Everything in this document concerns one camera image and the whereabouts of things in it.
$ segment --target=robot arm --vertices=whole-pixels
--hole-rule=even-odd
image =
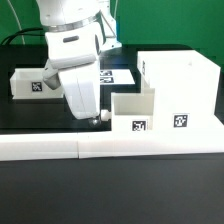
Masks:
[[[105,42],[100,7],[96,0],[37,0],[49,60],[43,79],[64,89],[77,119],[100,113],[99,53]]]

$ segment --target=black table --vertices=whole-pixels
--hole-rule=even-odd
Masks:
[[[122,52],[102,55],[103,69],[129,68],[136,85],[101,88],[101,105],[110,107],[110,91],[139,91],[136,50],[181,48],[186,49],[124,46]],[[87,122],[77,123],[64,100],[11,100],[8,78],[15,67],[42,67],[46,58],[44,46],[0,48],[1,134],[87,130]],[[216,106],[220,120],[222,87],[221,76]],[[108,129],[103,124],[93,131]],[[222,224],[223,189],[224,154],[0,162],[0,220],[4,224]]]

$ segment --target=black cable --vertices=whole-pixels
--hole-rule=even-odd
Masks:
[[[17,36],[26,35],[25,33],[27,33],[27,32],[42,31],[42,30],[43,30],[43,28],[40,28],[40,27],[26,28],[26,29],[20,30],[20,31],[16,32],[15,34],[4,38],[0,45],[3,45],[6,41],[7,41],[6,44],[9,45],[14,38],[16,38]]]

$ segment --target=white container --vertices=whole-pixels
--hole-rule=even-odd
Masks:
[[[42,77],[42,68],[15,69],[10,79],[13,99],[62,98],[63,89],[50,89]]]

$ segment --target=green wall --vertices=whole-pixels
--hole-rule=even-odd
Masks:
[[[35,0],[11,0],[22,28],[40,26]],[[112,11],[115,0],[112,0]],[[224,69],[223,0],[119,0],[118,36],[129,44],[184,44]],[[6,0],[0,0],[0,40],[17,31]],[[28,44],[44,38],[26,37]],[[21,38],[13,43],[21,44]]]

